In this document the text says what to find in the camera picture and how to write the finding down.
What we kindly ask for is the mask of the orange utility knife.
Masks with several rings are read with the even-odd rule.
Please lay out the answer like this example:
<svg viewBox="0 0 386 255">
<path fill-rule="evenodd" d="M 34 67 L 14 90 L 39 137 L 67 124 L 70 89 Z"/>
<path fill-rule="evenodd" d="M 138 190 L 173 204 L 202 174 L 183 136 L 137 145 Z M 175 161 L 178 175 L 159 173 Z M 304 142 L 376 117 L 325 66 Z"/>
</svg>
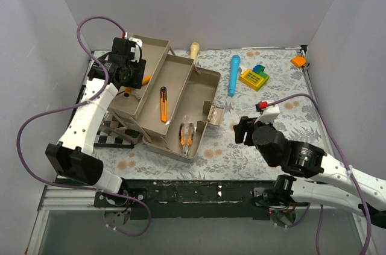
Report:
<svg viewBox="0 0 386 255">
<path fill-rule="evenodd" d="M 165 86 L 160 88 L 160 119 L 162 122 L 168 121 L 167 88 Z"/>
</svg>

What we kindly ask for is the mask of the orange handled pliers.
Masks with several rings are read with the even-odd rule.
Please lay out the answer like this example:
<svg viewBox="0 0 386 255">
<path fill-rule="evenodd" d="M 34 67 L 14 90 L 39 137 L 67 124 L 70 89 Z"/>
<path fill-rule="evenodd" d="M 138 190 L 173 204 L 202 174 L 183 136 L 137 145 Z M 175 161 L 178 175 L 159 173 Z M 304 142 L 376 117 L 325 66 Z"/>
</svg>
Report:
<svg viewBox="0 0 386 255">
<path fill-rule="evenodd" d="M 189 150 L 191 149 L 195 133 L 194 123 L 181 123 L 179 129 L 179 141 L 181 154 L 188 156 Z"/>
</svg>

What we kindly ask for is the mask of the taupe plastic tool box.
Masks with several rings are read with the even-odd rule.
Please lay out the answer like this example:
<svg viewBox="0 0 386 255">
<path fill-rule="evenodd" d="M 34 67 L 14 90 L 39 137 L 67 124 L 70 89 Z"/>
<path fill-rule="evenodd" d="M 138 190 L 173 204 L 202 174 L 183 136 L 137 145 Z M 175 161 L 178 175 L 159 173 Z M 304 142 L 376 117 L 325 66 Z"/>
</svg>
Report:
<svg viewBox="0 0 386 255">
<path fill-rule="evenodd" d="M 132 142 L 129 131 L 137 131 L 152 151 L 191 163 L 203 142 L 208 125 L 219 126 L 224 109 L 214 103 L 221 75 L 197 66 L 196 60 L 175 55 L 169 41 L 140 35 L 145 75 L 151 80 L 129 97 L 118 95 L 109 106 L 109 114 L 100 130 L 108 126 L 124 134 Z M 160 88 L 167 88 L 168 121 L 160 119 Z M 137 93 L 141 100 L 133 96 Z M 194 123 L 194 139 L 188 156 L 181 154 L 179 129 L 181 123 Z"/>
</svg>

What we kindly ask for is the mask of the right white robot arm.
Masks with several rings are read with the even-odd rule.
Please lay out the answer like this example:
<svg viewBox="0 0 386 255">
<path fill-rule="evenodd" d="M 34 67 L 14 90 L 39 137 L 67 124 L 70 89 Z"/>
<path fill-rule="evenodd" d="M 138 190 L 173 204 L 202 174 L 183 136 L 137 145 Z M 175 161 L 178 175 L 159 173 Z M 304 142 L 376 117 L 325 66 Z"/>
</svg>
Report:
<svg viewBox="0 0 386 255">
<path fill-rule="evenodd" d="M 310 143 L 288 140 L 271 123 L 243 116 L 234 125 L 235 142 L 255 147 L 268 166 L 283 171 L 272 188 L 262 191 L 255 203 L 277 207 L 314 203 L 370 214 L 371 224 L 385 228 L 385 181 L 343 163 Z"/>
</svg>

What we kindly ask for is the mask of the yellow green toy block house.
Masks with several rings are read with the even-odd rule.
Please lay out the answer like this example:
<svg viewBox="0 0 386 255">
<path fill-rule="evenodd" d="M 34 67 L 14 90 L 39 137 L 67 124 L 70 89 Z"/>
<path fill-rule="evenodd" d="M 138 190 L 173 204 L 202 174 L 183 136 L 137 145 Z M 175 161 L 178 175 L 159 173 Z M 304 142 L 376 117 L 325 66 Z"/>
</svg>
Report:
<svg viewBox="0 0 386 255">
<path fill-rule="evenodd" d="M 240 66 L 239 69 L 241 71 L 239 81 L 255 91 L 258 91 L 270 78 L 265 73 L 263 65 L 256 65 L 253 69 Z"/>
</svg>

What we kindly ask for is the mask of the floral table mat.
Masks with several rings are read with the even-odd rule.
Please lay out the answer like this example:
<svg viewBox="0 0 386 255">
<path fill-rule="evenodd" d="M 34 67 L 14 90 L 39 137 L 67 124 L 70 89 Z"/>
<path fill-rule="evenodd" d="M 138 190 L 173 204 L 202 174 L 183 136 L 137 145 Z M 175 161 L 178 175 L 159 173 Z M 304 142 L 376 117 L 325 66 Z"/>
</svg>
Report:
<svg viewBox="0 0 386 255">
<path fill-rule="evenodd" d="M 224 109 L 220 126 L 208 126 L 197 155 L 191 163 L 152 152 L 139 143 L 133 149 L 95 148 L 94 156 L 108 170 L 127 179 L 161 180 L 275 180 L 279 168 L 269 167 L 257 150 L 234 142 L 233 126 L 242 116 L 255 117 L 255 104 L 265 99 L 285 98 L 274 126 L 286 138 L 323 148 L 323 131 L 312 102 L 303 69 L 291 60 L 296 50 L 222 49 L 200 51 L 199 66 L 221 74 L 215 103 Z M 263 65 L 268 83 L 259 91 L 238 83 L 235 96 L 227 94 L 230 59 L 238 55 L 247 68 Z"/>
</svg>

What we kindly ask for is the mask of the black white checkerboard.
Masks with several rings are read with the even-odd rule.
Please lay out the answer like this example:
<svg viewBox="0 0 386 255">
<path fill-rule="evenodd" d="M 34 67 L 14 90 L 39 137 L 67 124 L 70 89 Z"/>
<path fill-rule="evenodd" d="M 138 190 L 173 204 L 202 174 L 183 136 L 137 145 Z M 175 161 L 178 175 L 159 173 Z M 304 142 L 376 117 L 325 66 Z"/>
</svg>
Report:
<svg viewBox="0 0 386 255">
<path fill-rule="evenodd" d="M 126 141 L 124 134 L 104 126 L 100 130 L 104 115 L 107 113 L 107 103 L 113 98 L 116 89 L 109 86 L 102 94 L 97 94 L 103 82 L 91 82 L 89 86 L 82 85 L 78 101 L 74 105 L 74 113 L 68 129 L 58 140 L 62 147 L 74 149 L 87 155 L 97 147 L 134 148 L 133 142 Z"/>
</svg>

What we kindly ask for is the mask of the blue toy microphone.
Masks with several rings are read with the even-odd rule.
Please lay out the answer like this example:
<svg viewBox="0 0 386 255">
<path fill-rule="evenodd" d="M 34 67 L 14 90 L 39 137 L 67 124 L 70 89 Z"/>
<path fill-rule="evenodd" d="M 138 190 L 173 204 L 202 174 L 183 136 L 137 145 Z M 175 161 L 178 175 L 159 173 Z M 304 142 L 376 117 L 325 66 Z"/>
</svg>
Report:
<svg viewBox="0 0 386 255">
<path fill-rule="evenodd" d="M 240 56 L 233 55 L 230 60 L 230 77 L 229 77 L 229 86 L 228 86 L 228 95 L 233 97 L 236 92 L 236 82 L 238 79 L 238 71 L 240 66 Z"/>
</svg>

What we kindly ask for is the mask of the orange tape measure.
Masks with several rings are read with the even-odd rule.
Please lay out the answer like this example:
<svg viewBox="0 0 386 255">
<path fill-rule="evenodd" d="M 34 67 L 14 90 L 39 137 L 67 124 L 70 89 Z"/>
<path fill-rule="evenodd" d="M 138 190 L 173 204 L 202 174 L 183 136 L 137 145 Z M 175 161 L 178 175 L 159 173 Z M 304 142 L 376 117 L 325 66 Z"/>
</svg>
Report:
<svg viewBox="0 0 386 255">
<path fill-rule="evenodd" d="M 306 66 L 306 59 L 302 56 L 296 56 L 291 59 L 291 63 L 297 68 L 302 68 Z"/>
</svg>

